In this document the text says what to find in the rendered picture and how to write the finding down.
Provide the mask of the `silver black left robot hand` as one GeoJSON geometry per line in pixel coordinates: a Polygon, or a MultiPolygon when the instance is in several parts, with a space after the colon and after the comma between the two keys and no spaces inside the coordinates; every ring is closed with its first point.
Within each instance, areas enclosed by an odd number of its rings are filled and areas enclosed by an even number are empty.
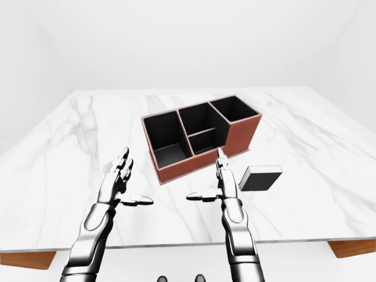
{"type": "Polygon", "coordinates": [[[98,202],[116,207],[119,203],[124,206],[148,206],[153,204],[149,197],[126,192],[127,183],[131,177],[133,159],[129,158],[129,148],[125,147],[105,167],[107,169],[100,185],[98,202]]]}

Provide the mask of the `red-brown desk caddy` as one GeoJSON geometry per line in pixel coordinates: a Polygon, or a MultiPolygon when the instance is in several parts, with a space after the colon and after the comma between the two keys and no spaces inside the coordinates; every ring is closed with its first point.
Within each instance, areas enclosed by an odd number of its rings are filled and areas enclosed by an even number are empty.
{"type": "Polygon", "coordinates": [[[262,114],[233,95],[141,118],[159,183],[249,150],[262,114]]]}

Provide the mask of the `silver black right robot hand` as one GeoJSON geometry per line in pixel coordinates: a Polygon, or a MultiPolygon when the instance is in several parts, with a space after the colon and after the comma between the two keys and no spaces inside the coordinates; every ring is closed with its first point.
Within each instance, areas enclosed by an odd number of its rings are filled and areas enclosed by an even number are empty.
{"type": "Polygon", "coordinates": [[[220,147],[217,149],[216,177],[218,179],[217,188],[190,193],[186,196],[186,199],[203,202],[213,202],[217,199],[220,199],[223,202],[230,199],[239,200],[237,195],[238,186],[234,174],[229,168],[228,157],[220,147]]]}

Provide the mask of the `brown wooden table leg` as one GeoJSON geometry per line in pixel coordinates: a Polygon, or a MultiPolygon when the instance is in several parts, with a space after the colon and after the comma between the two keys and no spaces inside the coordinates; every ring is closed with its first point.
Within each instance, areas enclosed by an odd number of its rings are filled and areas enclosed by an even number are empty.
{"type": "Polygon", "coordinates": [[[0,264],[5,266],[47,270],[55,255],[55,251],[0,253],[0,264]]]}
{"type": "Polygon", "coordinates": [[[376,239],[337,240],[327,242],[336,258],[347,258],[376,252],[376,239]]]}

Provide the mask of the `black book with white pages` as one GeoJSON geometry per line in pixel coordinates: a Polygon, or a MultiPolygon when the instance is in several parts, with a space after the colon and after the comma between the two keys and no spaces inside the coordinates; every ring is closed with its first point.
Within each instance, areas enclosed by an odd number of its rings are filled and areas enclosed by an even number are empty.
{"type": "Polygon", "coordinates": [[[239,189],[243,192],[267,191],[282,173],[279,165],[248,166],[239,189]]]}

